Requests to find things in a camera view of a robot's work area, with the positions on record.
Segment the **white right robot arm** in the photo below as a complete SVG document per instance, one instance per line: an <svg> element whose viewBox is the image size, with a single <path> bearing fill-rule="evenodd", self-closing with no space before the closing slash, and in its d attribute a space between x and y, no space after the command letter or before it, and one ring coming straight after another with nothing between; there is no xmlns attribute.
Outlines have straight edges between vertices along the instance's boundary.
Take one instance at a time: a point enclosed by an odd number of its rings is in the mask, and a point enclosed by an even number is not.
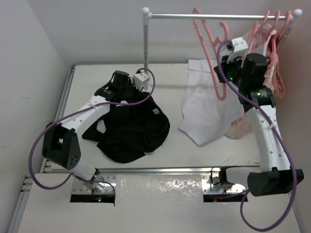
<svg viewBox="0 0 311 233"><path fill-rule="evenodd" d="M258 53L245 58L226 55L214 68L220 82L234 85L254 128L261 171L249 173L247 185L255 197L289 193L294 186L292 167L278 140L276 100L272 90L264 85L269 63Z"/></svg>

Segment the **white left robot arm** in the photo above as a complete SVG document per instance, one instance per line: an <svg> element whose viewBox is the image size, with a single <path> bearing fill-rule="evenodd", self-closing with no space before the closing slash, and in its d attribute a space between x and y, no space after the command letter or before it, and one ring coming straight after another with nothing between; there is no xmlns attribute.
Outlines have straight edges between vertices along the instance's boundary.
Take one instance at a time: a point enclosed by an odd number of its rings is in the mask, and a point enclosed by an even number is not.
<svg viewBox="0 0 311 233"><path fill-rule="evenodd" d="M78 111L47 125L42 133L42 155L61 166L78 179L93 183L98 170L85 160L81 152L83 134L88 129L98 131L98 120L114 107L132 107L144 103L153 92L150 77L141 69L130 77L114 71L107 84L98 88Z"/></svg>

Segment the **black shirt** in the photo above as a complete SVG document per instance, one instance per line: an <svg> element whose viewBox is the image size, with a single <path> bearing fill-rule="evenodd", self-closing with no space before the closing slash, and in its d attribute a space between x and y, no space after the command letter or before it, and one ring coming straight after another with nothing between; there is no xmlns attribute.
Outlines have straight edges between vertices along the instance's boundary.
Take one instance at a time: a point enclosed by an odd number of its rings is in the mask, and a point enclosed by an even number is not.
<svg viewBox="0 0 311 233"><path fill-rule="evenodd" d="M82 135L110 160L126 164L154 152L166 140L170 122L147 92L138 93L128 103L134 106L109 106L109 112L94 122Z"/></svg>

